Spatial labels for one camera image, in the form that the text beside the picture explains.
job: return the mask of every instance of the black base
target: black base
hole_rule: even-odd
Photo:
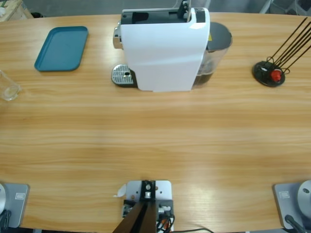
[[[252,71],[253,71],[254,78],[258,82],[260,82],[261,84],[265,86],[276,87],[276,86],[282,85],[285,82],[285,74],[282,73],[281,80],[279,82],[275,82],[270,76],[271,71],[273,71],[274,69],[281,69],[281,68],[273,65],[271,62],[262,61],[262,62],[258,62],[257,64],[255,64]]]

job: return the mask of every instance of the gray floor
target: gray floor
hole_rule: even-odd
[[[192,0],[200,4],[204,0]],[[266,0],[211,0],[212,12],[258,13]],[[120,14],[122,9],[173,7],[176,0],[24,0],[31,12],[47,17]]]

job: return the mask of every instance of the blue plastic tray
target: blue plastic tray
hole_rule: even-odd
[[[69,71],[79,67],[87,28],[59,27],[50,30],[35,61],[39,71]]]

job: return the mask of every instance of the wood grain surface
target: wood grain surface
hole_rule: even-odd
[[[210,81],[190,92],[124,89],[112,45],[120,16],[39,18],[0,24],[0,69],[23,90],[0,102],[0,179],[27,183],[22,226],[113,232],[129,180],[170,180],[175,229],[281,227],[272,185],[311,179],[311,53],[268,88],[252,66],[272,55],[302,17],[212,13],[233,44]],[[58,26],[89,30],[80,67],[38,72]]]

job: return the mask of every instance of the coffee maker lid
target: coffee maker lid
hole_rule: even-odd
[[[207,50],[224,50],[229,48],[231,43],[232,35],[228,28],[221,23],[211,22]]]

